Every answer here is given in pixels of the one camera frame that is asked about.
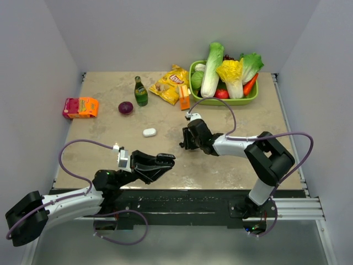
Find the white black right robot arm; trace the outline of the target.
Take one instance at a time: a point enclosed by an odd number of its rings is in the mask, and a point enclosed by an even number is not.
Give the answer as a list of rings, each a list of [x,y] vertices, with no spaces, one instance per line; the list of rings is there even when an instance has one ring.
[[[248,159],[258,176],[245,200],[245,209],[253,217],[265,211],[265,202],[295,164],[289,151],[267,131],[254,140],[244,137],[232,140],[225,134],[213,134],[202,119],[195,119],[183,128],[183,142],[179,145],[186,150],[200,149],[207,155]]]

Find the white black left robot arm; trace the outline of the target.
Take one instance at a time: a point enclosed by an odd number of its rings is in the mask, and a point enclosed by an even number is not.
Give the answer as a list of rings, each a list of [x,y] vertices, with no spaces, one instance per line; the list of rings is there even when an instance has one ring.
[[[19,247],[34,241],[44,230],[75,218],[116,215],[119,211],[115,202],[122,194],[121,187],[138,179],[145,184],[155,182],[174,167],[175,156],[121,150],[117,164],[117,170],[98,170],[86,188],[56,195],[28,193],[6,213],[6,238]]]

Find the black earbud charging case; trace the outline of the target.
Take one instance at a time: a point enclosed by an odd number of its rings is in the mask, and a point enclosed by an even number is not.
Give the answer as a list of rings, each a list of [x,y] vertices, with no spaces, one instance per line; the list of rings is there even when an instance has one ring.
[[[174,167],[176,157],[169,153],[159,153],[155,158],[157,166]]]

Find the white earbud charging case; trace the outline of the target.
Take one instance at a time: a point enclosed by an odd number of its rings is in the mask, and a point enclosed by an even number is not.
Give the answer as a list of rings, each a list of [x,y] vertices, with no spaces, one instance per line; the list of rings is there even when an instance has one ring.
[[[144,137],[153,137],[157,134],[157,130],[155,128],[148,128],[148,129],[144,129],[142,132],[142,135]]]

